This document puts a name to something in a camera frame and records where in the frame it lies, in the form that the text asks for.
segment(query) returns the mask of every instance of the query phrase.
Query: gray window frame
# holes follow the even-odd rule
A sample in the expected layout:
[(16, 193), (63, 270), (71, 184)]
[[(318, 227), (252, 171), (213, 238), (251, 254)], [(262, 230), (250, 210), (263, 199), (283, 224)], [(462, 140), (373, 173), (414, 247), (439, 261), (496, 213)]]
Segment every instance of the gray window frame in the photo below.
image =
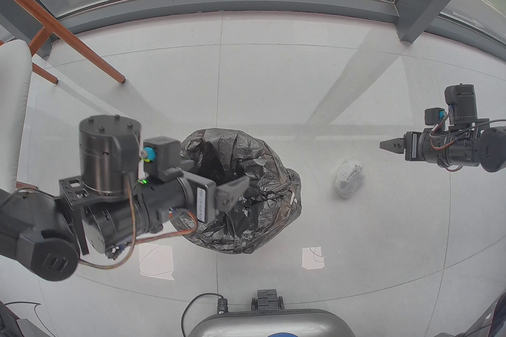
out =
[[(413, 43), (422, 32), (429, 32), (473, 46), (506, 61), (506, 44), (476, 28), (441, 15), (450, 0), (114, 0), (93, 5), (63, 16), (60, 21), (73, 33), (111, 24), (172, 14), (217, 11), (291, 11), (317, 12), (373, 19), (395, 24), (399, 39)], [(0, 11), (0, 24), (12, 15), (17, 5)], [(15, 27), (19, 32), (27, 30)]]

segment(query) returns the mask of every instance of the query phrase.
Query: chair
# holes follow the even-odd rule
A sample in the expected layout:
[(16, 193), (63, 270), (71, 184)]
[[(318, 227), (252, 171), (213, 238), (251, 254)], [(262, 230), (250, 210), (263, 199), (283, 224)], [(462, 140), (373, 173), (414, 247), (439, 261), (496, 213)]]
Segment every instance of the chair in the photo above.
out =
[(21, 136), (32, 73), (28, 45), (14, 40), (0, 45), (0, 189), (16, 189)]

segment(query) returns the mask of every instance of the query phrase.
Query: garbage bag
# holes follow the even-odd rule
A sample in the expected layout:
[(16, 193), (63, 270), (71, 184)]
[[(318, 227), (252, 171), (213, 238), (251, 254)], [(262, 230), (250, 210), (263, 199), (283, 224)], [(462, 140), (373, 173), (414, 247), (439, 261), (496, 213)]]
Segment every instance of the garbage bag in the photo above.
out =
[[(184, 236), (192, 243), (230, 254), (250, 254), (273, 239), (301, 211), (300, 177), (285, 168), (263, 140), (228, 129), (201, 129), (181, 144), (181, 156), (193, 160), (191, 172), (217, 185), (247, 175), (250, 187), (228, 213), (218, 213), (209, 224), (199, 222), (197, 232)], [(192, 227), (180, 216), (177, 230)]]
[(363, 165), (356, 161), (345, 159), (338, 169), (335, 179), (335, 188), (342, 198), (349, 198), (362, 184), (365, 178)]

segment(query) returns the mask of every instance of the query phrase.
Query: white label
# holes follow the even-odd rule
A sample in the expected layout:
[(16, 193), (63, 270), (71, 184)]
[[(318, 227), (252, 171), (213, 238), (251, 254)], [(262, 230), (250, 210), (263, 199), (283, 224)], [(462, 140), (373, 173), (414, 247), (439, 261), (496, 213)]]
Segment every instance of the white label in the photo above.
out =
[(416, 133), (413, 133), (413, 143), (411, 144), (411, 157), (416, 158)]
[(197, 219), (206, 221), (206, 190), (197, 188)]

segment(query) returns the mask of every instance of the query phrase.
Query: robotic arm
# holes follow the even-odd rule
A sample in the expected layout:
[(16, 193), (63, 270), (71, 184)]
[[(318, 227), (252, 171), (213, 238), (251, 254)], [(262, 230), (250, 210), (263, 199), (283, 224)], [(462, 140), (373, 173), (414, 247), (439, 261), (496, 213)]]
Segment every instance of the robotic arm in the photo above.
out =
[[(217, 186), (184, 171), (193, 161), (181, 160), (175, 139), (147, 139), (140, 150), (140, 131), (139, 122), (119, 115), (87, 118), (79, 124), (81, 176), (60, 180), (60, 195), (0, 189), (0, 255), (49, 281), (70, 277), (78, 263), (114, 268), (126, 259), (97, 266), (80, 258), (89, 253), (86, 237), (115, 260), (133, 244), (192, 233), (198, 222), (230, 211), (249, 187), (247, 176)], [(146, 179), (138, 180), (139, 156)], [(193, 229), (136, 239), (160, 232), (176, 215), (193, 219)]]
[[(448, 113), (443, 108), (425, 110), (426, 128), (406, 132), (403, 138), (380, 142), (386, 151), (402, 154), (409, 162), (436, 163), (448, 171), (463, 166), (481, 166), (494, 173), (506, 166), (506, 126), (491, 128), (493, 122), (506, 120), (478, 119), (476, 95), (471, 84), (450, 86), (444, 92)], [(446, 130), (446, 121), (450, 126)]]

